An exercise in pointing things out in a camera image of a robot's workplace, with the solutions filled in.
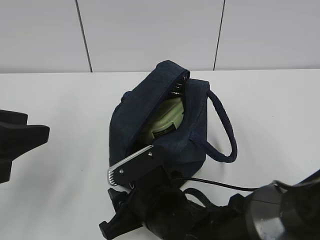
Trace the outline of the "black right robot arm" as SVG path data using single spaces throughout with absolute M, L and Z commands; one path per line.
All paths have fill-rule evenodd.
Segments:
M 320 237 L 320 174 L 287 185 L 278 180 L 251 194 L 213 204 L 195 188 L 144 177 L 129 193 L 109 189 L 115 215 L 99 224 L 113 240 L 141 227 L 162 240 L 317 240 Z

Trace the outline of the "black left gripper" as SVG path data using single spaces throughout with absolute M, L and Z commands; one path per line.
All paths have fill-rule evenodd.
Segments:
M 24 153 L 48 142 L 50 128 L 27 125 L 28 115 L 0 110 L 0 183 L 10 180 L 12 162 Z

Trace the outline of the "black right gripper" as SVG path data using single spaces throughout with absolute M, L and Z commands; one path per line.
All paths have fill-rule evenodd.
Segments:
M 190 228 L 185 194 L 163 173 L 149 173 L 133 186 L 130 192 L 108 189 L 115 215 L 99 224 L 103 237 L 113 240 L 146 227 L 162 240 L 183 240 Z

